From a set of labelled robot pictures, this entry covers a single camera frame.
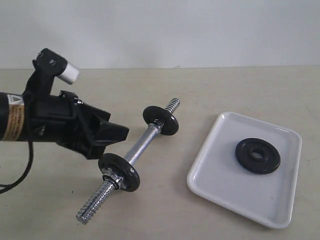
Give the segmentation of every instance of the warning label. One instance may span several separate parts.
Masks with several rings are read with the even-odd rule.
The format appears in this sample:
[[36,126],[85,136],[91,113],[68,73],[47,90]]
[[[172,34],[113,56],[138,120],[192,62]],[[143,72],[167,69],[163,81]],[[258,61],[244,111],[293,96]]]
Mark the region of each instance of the warning label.
[[25,121],[25,103],[20,95],[8,94],[9,116],[3,141],[16,141],[22,131]]

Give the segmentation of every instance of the screw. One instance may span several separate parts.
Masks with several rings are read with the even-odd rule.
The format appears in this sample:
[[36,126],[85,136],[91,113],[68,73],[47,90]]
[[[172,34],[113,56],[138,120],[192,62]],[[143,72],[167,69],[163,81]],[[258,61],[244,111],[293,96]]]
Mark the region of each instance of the screw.
[[[171,114],[180,105],[180,100],[173,98],[169,104],[164,108]],[[151,141],[161,132],[161,128],[164,123],[156,119],[154,122],[148,124],[148,128],[145,133],[140,137],[140,139],[135,143],[135,145],[128,151],[124,159],[131,165],[135,164],[141,154],[146,150]],[[115,190],[117,184],[114,180],[110,178],[105,178],[101,186],[95,191],[92,197],[84,204],[81,210],[77,213],[76,219],[82,223],[87,224],[94,214],[98,211],[101,205],[105,202],[106,198],[110,193]]]
[[49,64],[50,64],[51,66],[56,65],[56,63],[57,63],[57,61],[55,61],[55,60],[53,60],[53,59],[51,59],[51,60],[49,61]]

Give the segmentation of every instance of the black weight plate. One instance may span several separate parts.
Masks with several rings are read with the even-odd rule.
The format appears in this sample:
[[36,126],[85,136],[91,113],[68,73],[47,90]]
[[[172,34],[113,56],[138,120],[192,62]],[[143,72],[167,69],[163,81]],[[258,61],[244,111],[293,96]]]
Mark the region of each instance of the black weight plate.
[[273,173],[280,165],[280,154],[269,142],[246,138],[235,148],[235,157],[242,167],[255,174]]
[[98,160],[99,169],[112,169],[124,178],[126,188],[121,188],[126,192],[134,192],[140,186],[140,177],[135,168],[124,158],[113,153],[105,153]]
[[164,124],[161,129],[161,134],[163,135],[171,136],[179,130],[177,119],[169,111],[159,106],[148,106],[144,109],[142,116],[146,124],[160,120]]

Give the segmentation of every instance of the table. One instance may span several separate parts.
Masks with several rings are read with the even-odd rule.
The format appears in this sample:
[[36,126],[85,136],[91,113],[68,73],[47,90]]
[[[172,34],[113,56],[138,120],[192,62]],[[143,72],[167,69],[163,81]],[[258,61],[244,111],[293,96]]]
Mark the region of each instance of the table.
[[[0,90],[21,93],[32,70],[0,70]],[[158,136],[135,164],[133,192],[117,191],[87,225],[75,215],[102,182],[97,160],[55,143],[35,143],[34,164],[18,187],[0,196],[4,240],[319,239],[320,66],[82,70],[71,86],[56,80],[52,94],[75,92],[130,128],[106,152],[124,156],[146,130],[143,109],[177,97],[180,130]],[[302,153],[292,221],[268,229],[192,193],[186,183],[218,114],[232,111],[298,132]],[[0,182],[16,180],[28,146],[1,142]]]

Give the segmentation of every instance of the white wall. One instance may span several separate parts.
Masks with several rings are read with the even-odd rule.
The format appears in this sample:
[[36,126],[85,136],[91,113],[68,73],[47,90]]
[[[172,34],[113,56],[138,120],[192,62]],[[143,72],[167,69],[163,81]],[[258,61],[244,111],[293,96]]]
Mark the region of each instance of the white wall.
[[320,64],[319,0],[0,0],[0,69]]

